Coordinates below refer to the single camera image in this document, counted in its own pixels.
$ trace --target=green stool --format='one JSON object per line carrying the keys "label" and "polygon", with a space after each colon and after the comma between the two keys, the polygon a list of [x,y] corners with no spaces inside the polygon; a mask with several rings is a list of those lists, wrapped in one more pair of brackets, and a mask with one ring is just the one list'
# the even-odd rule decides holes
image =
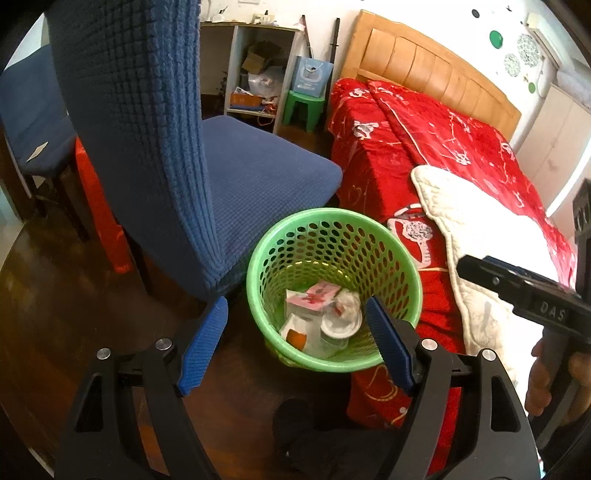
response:
{"label": "green stool", "polygon": [[287,100],[285,102],[285,113],[283,114],[283,124],[289,125],[291,122],[291,116],[293,115],[296,102],[305,103],[308,106],[308,120],[306,122],[306,131],[308,133],[313,132],[316,128],[316,124],[320,119],[322,110],[324,108],[324,97],[316,98],[302,93],[295,93],[290,90],[287,94]]}

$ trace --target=chair backrest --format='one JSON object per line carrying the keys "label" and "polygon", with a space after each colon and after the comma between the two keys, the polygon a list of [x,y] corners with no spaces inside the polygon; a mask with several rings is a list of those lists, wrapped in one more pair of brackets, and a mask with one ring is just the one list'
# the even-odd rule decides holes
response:
{"label": "chair backrest", "polygon": [[49,45],[0,74],[0,118],[16,158],[30,153],[28,139],[66,115]]}
{"label": "chair backrest", "polygon": [[56,0],[46,16],[72,123],[115,216],[207,297],[223,267],[200,128],[198,0]]}

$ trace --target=red cloth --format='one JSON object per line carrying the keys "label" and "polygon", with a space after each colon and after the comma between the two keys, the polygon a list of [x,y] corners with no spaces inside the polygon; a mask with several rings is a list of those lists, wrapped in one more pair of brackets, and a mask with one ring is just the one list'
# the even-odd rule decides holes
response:
{"label": "red cloth", "polygon": [[121,225],[117,224],[107,204],[99,178],[80,138],[76,138],[76,165],[100,243],[103,245],[113,269],[119,274],[127,273],[131,270],[127,240]]}
{"label": "red cloth", "polygon": [[[341,207],[378,222],[395,218],[391,222],[400,240],[425,263],[426,269],[420,270],[423,311],[417,332],[421,337],[433,338],[449,351],[465,352],[445,240],[416,205],[419,199],[410,172],[417,165],[445,168],[517,215],[534,219],[548,242],[560,281],[568,284],[575,271],[574,253],[546,218],[535,188],[496,129],[427,95],[388,82],[340,80],[333,89],[331,106],[332,160],[343,169],[337,192]],[[413,239],[417,232],[426,232],[422,250],[417,238]],[[383,365],[352,375],[348,415],[358,423],[371,428],[400,426],[409,405],[410,399],[392,385]],[[430,472],[445,466],[458,405],[459,392],[453,390]]]}

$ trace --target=white wall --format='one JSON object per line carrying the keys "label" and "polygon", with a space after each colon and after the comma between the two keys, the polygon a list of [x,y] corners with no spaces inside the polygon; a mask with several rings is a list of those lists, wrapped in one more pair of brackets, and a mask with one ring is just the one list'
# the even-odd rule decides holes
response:
{"label": "white wall", "polygon": [[14,54],[8,61],[6,68],[8,68],[13,63],[28,57],[31,53],[49,42],[48,38],[46,38],[46,35],[44,35],[44,23],[45,15],[42,14],[39,18],[37,18],[37,21],[27,32],[27,35],[25,35],[25,37],[22,39],[20,45],[17,47]]}
{"label": "white wall", "polygon": [[[369,10],[394,21],[399,21],[421,31],[457,55],[474,65],[491,79],[521,111],[522,120],[518,125],[511,144],[518,147],[529,130],[532,120],[541,108],[542,99],[537,93],[530,93],[528,83],[536,83],[540,70],[539,88],[544,94],[547,85],[555,76],[554,68],[546,60],[535,68],[525,67],[516,78],[510,77],[503,60],[507,53],[517,56],[517,38],[527,30],[525,22],[530,11],[542,13],[564,39],[572,55],[582,59],[574,41],[566,30],[543,5],[541,0],[261,0],[260,5],[242,4],[238,0],[211,0],[211,11],[218,11],[229,4],[226,20],[250,22],[252,14],[269,10],[283,26],[292,26],[302,14],[306,15],[310,42],[314,56],[327,60],[334,21],[340,17],[339,49],[335,71],[339,72],[349,45],[353,23],[360,9]],[[472,16],[472,9],[480,12],[480,18]],[[496,50],[491,46],[489,33],[498,30],[504,37],[504,46]]]}

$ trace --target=chair leg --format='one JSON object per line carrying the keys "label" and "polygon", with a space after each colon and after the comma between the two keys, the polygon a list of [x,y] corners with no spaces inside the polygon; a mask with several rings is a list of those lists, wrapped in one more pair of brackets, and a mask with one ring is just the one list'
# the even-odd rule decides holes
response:
{"label": "chair leg", "polygon": [[129,245],[129,251],[134,259],[135,268],[138,270],[139,277],[144,284],[144,289],[149,296],[152,296],[154,291],[152,287],[152,280],[150,279],[150,273],[148,272],[148,265],[146,264],[144,254],[140,245],[131,238],[131,235],[127,233],[127,230],[123,228],[125,239]]}
{"label": "chair leg", "polygon": [[33,197],[33,201],[35,203],[35,210],[37,211],[37,214],[41,218],[45,218],[47,216],[47,209],[45,207],[45,203],[43,203],[43,200],[41,200],[37,196],[37,185],[35,185],[35,180],[30,175],[23,175],[22,177],[25,179],[25,183],[27,184],[27,187],[31,192],[31,196]]}
{"label": "chair leg", "polygon": [[76,213],[74,206],[72,205],[72,201],[64,188],[64,184],[61,182],[59,176],[54,177],[51,179],[51,183],[53,184],[54,189],[56,190],[57,201],[59,202],[60,206],[64,209],[66,216],[74,226],[76,233],[78,233],[78,237],[83,242],[86,242],[90,236],[86,227],[80,220],[80,217]]}

